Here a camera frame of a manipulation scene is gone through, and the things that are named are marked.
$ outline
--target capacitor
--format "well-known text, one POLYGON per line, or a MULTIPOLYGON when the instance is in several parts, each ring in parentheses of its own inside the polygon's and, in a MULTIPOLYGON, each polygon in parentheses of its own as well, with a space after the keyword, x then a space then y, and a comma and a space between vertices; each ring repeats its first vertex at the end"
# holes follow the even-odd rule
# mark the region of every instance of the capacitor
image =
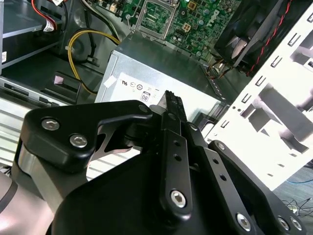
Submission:
POLYGON ((200 26, 204 25, 204 21, 203 20, 199 20, 198 21, 198 25, 200 25, 200 26))
POLYGON ((203 10, 203 14, 207 16, 208 14, 210 14, 210 10, 209 9, 204 9, 203 10))

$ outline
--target yellow wire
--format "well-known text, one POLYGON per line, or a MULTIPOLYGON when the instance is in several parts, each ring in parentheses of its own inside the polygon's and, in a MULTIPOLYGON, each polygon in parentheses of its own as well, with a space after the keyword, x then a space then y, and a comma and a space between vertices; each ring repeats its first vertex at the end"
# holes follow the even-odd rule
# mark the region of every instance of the yellow wire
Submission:
MULTIPOLYGON (((67 49, 67 55, 68 55, 68 61, 69 61, 69 64, 70 64, 70 67, 73 71, 73 74, 75 75, 76 79, 81 80, 81 78, 79 77, 78 75, 78 72, 75 68, 75 65, 74 65, 74 62, 73 62, 73 58, 72 58, 72 47, 73 47, 73 44, 75 42, 75 40, 80 37, 81 35, 85 34, 85 33, 96 33, 96 34, 100 34, 106 38, 109 38, 109 39, 112 39, 116 44, 120 44, 120 41, 118 39, 116 39, 115 37, 113 37, 112 35, 110 34, 107 34, 107 33, 103 33, 103 32, 100 32, 100 31, 96 31, 96 30, 82 30, 82 31, 79 31, 77 33, 75 33, 73 35, 73 37, 70 39, 69 43, 68 43, 68 49, 67 49)), ((83 83, 82 83, 83 87, 85 88, 85 90, 87 92, 89 92, 90 94, 96 94, 96 93, 93 93, 91 92, 83 83)))

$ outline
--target black metal bracket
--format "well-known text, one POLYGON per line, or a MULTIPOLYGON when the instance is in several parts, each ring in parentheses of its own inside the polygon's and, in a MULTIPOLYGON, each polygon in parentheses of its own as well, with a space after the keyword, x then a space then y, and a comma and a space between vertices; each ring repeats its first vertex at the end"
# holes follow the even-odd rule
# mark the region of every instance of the black metal bracket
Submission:
POLYGON ((21 140, 31 154, 61 170, 78 172, 87 167, 96 151, 99 128, 105 125, 115 131, 151 117, 152 111, 136 100, 35 109, 25 116, 21 140), (74 135, 81 136, 77 141, 86 141, 86 146, 72 144, 74 135))

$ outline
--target cable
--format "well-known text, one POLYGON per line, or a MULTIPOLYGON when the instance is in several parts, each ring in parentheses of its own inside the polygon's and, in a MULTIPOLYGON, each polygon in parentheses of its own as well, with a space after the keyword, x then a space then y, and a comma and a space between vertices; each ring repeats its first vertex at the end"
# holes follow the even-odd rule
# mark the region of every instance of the cable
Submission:
POLYGON ((258 56, 258 59, 257 59, 256 63, 255 63, 255 64, 251 67, 251 69, 246 73, 247 76, 249 76, 249 74, 253 71, 254 67, 255 67, 257 64, 259 64, 260 58, 261 58, 261 56, 262 56, 263 53, 264 53, 265 47, 267 47, 267 46, 269 45, 270 41, 271 41, 271 40, 273 39, 273 37, 276 35, 278 28, 281 26, 281 24, 282 24, 283 21, 284 21, 285 16, 286 16, 287 13, 289 12, 289 8, 290 8, 290 5, 291 5, 291 2, 292 2, 292 0, 289 0, 289 2, 288 2, 288 4, 287 4, 286 11, 285 11, 285 13, 283 14, 282 18, 280 19, 280 22, 279 22, 278 26, 274 29, 273 34, 269 37, 269 39, 267 40, 267 42, 265 43, 265 45, 262 47, 261 53, 260 53, 260 55, 258 56))
POLYGON ((63 32, 64 33, 67 29, 67 25, 68 25, 68 10, 67 10, 67 5, 65 4, 66 1, 61 2, 61 6, 64 9, 64 15, 65 15, 65 25, 64 25, 64 29, 63 32))
POLYGON ((312 182, 313 179, 307 180, 307 181, 303 181, 303 182, 292 182, 292 181, 289 181, 289 180, 286 180, 286 181, 287 181, 288 183, 290 183, 290 184, 301 185, 301 184, 306 184, 306 183, 312 182))
POLYGON ((74 73, 76 79, 78 79, 78 80, 80 80, 80 81, 82 82, 83 87, 84 87, 84 88, 86 89, 86 91, 88 91, 90 94, 97 94, 98 92, 94 92, 94 91, 90 90, 90 89, 88 88, 88 86, 87 86, 87 85, 82 81, 82 79, 79 77, 78 72, 77 72, 77 70, 76 70, 76 68, 75 68, 75 65, 74 65, 74 63, 73 63, 73 58, 72 58, 72 53, 71 53, 72 47, 73 47, 73 44, 74 44, 75 40, 76 40, 79 36, 81 36, 81 35, 83 35, 83 34, 85 34, 85 33, 96 33, 96 34, 100 34, 100 35, 102 35, 102 36, 104 36, 104 37, 106 37, 106 38, 109 38, 111 41, 113 41, 113 42, 116 43, 116 44, 120 44, 120 41, 119 41, 118 39, 116 39, 115 37, 113 37, 112 35, 110 35, 110 34, 103 33, 103 32, 96 31, 96 30, 86 30, 86 29, 85 29, 85 30, 80 30, 80 31, 78 31, 77 33, 75 33, 75 34, 72 36, 72 38, 70 39, 69 43, 68 43, 68 49, 67 49, 68 61, 69 61, 69 64, 70 64, 70 66, 71 66, 71 69, 72 69, 72 71, 73 71, 73 73, 74 73))
POLYGON ((100 19, 101 21, 103 21, 109 28, 109 30, 111 31, 112 35, 114 37, 116 37, 118 40, 120 40, 119 35, 117 33, 117 30, 115 29, 114 25, 112 24, 112 22, 105 17, 103 14, 101 14, 99 11, 95 10, 94 8, 92 8, 85 0, 80 0, 81 4, 85 7, 85 9, 90 10, 91 13, 97 17, 98 19, 100 19))
POLYGON ((50 23, 53 24, 55 30, 58 28, 57 24, 55 23, 55 21, 50 16, 44 15, 43 13, 41 13, 41 11, 38 10, 38 8, 35 6, 35 0, 31 0, 31 5, 38 15, 44 17, 47 21, 49 21, 50 23))
POLYGON ((295 202, 296 205, 291 205, 291 206, 292 207, 296 207, 296 209, 297 209, 297 216, 303 218, 303 217, 306 217, 306 216, 310 215, 313 212, 313 211, 307 211, 308 209, 313 209, 313 207, 303 208, 303 206, 305 204, 307 204, 311 200, 312 200, 312 198, 306 199, 305 202, 301 206, 299 206, 298 202, 295 199, 292 199, 291 202, 288 202, 287 200, 282 200, 282 202, 288 202, 288 204, 285 204, 286 206, 289 206, 289 205, 291 205, 292 202, 295 202), (309 213, 308 214, 301 214, 300 213, 301 210, 304 211, 304 212, 309 212, 309 213))
MULTIPOLYGON (((89 18, 88 18, 88 11, 84 10, 84 12, 85 12, 86 26, 87 26, 87 28, 90 28, 90 23, 89 23, 89 18)), ((88 57, 93 58, 97 45, 94 42, 93 34, 92 33, 88 33, 88 36, 89 36, 89 40, 90 40, 91 53, 90 53, 89 56, 87 56, 87 58, 88 57)))

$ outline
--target green circuit board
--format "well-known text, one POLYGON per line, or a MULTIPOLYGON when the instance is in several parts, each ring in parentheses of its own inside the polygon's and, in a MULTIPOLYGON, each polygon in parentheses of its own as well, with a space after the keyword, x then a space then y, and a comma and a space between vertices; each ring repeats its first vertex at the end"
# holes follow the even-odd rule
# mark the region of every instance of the green circuit board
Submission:
MULTIPOLYGON (((118 15, 126 19, 134 14, 130 19, 133 25, 143 10, 141 26, 161 34, 170 20, 171 12, 157 3, 147 1, 145 9, 142 9, 145 0, 125 0, 118 15)), ((180 0, 165 41, 205 61, 209 60, 210 49, 214 47, 240 3, 241 0, 180 0)))

